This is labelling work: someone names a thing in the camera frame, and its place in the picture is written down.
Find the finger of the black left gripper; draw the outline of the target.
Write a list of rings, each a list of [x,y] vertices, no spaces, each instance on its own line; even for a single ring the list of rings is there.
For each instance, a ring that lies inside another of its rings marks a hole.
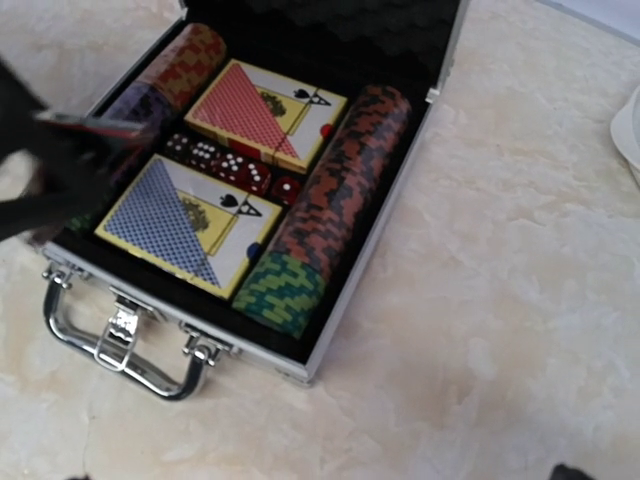
[[[68,220],[95,210],[119,168],[120,139],[67,132],[33,115],[52,110],[6,63],[1,63],[1,159],[34,159],[23,192],[1,202],[1,239],[28,233],[43,243]]]

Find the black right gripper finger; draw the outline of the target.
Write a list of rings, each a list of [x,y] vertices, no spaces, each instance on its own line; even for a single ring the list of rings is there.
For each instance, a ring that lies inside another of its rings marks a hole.
[[[560,463],[553,467],[549,480],[596,480],[596,477],[577,467]]]

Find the black triangular dealer button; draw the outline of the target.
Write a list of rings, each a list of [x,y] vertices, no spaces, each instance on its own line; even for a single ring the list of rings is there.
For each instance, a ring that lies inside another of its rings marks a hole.
[[[147,125],[124,120],[78,116],[52,110],[38,112],[33,115],[33,119],[63,131],[94,134],[103,139],[120,139],[132,144],[143,144],[155,137],[154,130]]]

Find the blue playing card deck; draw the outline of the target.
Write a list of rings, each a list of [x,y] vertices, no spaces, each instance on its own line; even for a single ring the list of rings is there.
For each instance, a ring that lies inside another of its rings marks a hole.
[[[154,155],[94,234],[216,297],[232,297],[282,208]]]

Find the red playing card deck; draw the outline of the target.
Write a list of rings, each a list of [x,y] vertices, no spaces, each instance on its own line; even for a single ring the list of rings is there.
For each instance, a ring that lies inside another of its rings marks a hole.
[[[232,59],[184,120],[245,156],[306,174],[346,105],[344,96]]]

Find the aluminium poker case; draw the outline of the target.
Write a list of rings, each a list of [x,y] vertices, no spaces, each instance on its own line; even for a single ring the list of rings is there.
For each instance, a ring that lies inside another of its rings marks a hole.
[[[155,143],[43,247],[51,334],[160,398],[306,384],[450,72],[464,1],[185,1],[95,106]]]

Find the green chip group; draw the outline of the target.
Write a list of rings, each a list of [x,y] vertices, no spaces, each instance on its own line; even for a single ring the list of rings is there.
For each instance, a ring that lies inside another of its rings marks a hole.
[[[232,307],[279,333],[299,339],[326,288],[309,265],[277,252],[265,253],[238,290]]]

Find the green chip stack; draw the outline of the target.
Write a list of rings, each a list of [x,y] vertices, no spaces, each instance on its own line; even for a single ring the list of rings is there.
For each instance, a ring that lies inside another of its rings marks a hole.
[[[66,223],[65,228],[78,236],[91,234],[100,223],[101,218],[100,214],[76,216]]]

